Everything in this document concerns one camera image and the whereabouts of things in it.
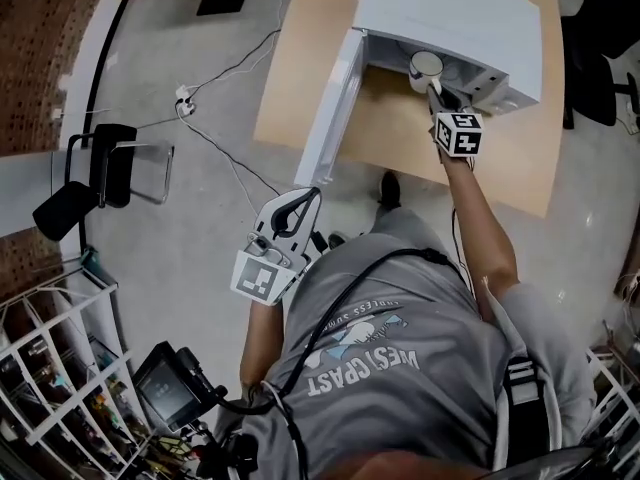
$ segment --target office chair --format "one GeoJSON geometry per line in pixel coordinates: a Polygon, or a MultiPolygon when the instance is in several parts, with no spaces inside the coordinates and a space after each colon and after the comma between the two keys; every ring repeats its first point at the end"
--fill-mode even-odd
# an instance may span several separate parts
{"type": "Polygon", "coordinates": [[[606,126],[616,123],[616,93],[631,97],[640,114],[638,88],[628,73],[626,84],[613,82],[610,59],[640,40],[640,0],[584,0],[575,16],[562,17],[565,60],[564,128],[573,129],[573,110],[606,126]]]}
{"type": "Polygon", "coordinates": [[[124,208],[131,194],[153,204],[163,204],[169,195],[174,147],[166,144],[136,142],[138,130],[120,124],[100,124],[93,133],[74,135],[69,139],[64,171],[64,185],[34,212],[33,219],[44,236],[62,240],[96,206],[124,208]],[[81,139],[91,138],[89,185],[71,181],[73,146],[81,139]],[[166,155],[164,194],[152,197],[131,188],[133,157],[136,148],[153,148],[166,155]]]}

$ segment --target black and white marker cube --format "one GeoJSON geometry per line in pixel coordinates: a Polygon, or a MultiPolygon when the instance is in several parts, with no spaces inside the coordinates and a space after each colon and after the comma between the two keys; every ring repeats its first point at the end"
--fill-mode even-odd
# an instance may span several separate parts
{"type": "Polygon", "coordinates": [[[435,140],[450,157],[476,156],[483,131],[480,114],[439,112],[436,116],[435,140]]]}

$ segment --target gray t-shirt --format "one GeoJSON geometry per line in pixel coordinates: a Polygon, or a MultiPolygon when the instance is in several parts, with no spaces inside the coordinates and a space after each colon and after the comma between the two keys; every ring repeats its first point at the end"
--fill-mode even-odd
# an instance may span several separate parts
{"type": "MultiPolygon", "coordinates": [[[[335,298],[374,260],[404,247],[410,245],[369,234],[318,260],[291,304],[282,357],[267,380],[284,385],[335,298]]],[[[585,355],[527,285],[515,286],[500,303],[551,374],[570,436],[565,444],[575,444],[594,396],[585,355]]],[[[335,313],[285,399],[307,449],[310,478],[348,457],[389,449],[490,468],[496,398],[510,355],[502,332],[480,319],[450,267],[388,260],[335,313]]],[[[252,478],[297,478],[291,438],[276,410],[246,417],[242,429],[258,440],[252,478]]]]}

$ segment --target strap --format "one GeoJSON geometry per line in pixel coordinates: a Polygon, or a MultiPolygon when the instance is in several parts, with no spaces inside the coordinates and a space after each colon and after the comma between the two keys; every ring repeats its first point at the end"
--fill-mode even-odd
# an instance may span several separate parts
{"type": "Polygon", "coordinates": [[[464,281],[462,274],[458,270],[458,267],[447,257],[446,254],[442,254],[440,251],[436,251],[435,249],[431,249],[430,247],[420,251],[420,256],[428,261],[429,263],[435,263],[436,265],[443,265],[445,267],[450,267],[453,271],[458,275],[462,284],[467,286],[467,283],[464,281]]]}
{"type": "Polygon", "coordinates": [[[507,467],[549,453],[549,422],[538,365],[529,357],[509,361],[504,377],[509,400],[507,467]]]}

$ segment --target concrete floor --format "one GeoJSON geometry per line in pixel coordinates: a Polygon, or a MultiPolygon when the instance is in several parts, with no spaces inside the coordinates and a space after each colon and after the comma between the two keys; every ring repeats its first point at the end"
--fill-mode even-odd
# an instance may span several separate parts
{"type": "MultiPolygon", "coordinates": [[[[574,13],[580,2],[560,0],[562,12],[574,13]]],[[[97,108],[118,109],[98,115],[95,122],[139,126],[173,117],[178,85],[213,77],[277,25],[277,0],[247,0],[239,14],[201,18],[195,16],[198,3],[131,0],[110,53],[117,57],[103,76],[97,103],[97,108]]],[[[251,141],[269,62],[270,57],[251,74],[202,89],[191,120],[286,189],[300,152],[251,141]]],[[[621,80],[630,65],[622,59],[614,76],[621,80]]],[[[125,209],[94,211],[88,224],[90,243],[120,282],[120,317],[135,353],[133,364],[166,339],[175,348],[191,347],[209,379],[237,393],[249,304],[229,290],[229,282],[236,251],[253,223],[251,208],[222,155],[180,122],[143,129],[139,138],[175,143],[167,204],[156,207],[133,199],[125,209]]],[[[563,134],[547,218],[493,206],[513,240],[521,279],[546,294],[585,345],[600,333],[603,315],[615,319],[619,314],[610,293],[640,200],[639,160],[638,139],[621,124],[604,127],[576,114],[576,129],[563,134]]],[[[325,236],[334,229],[351,236],[368,230],[376,208],[370,194],[380,174],[367,165],[337,166],[319,219],[325,236]]],[[[254,204],[270,198],[250,175],[240,175],[254,204]]],[[[452,250],[448,189],[409,176],[401,183],[405,206],[417,211],[452,250]]]]}

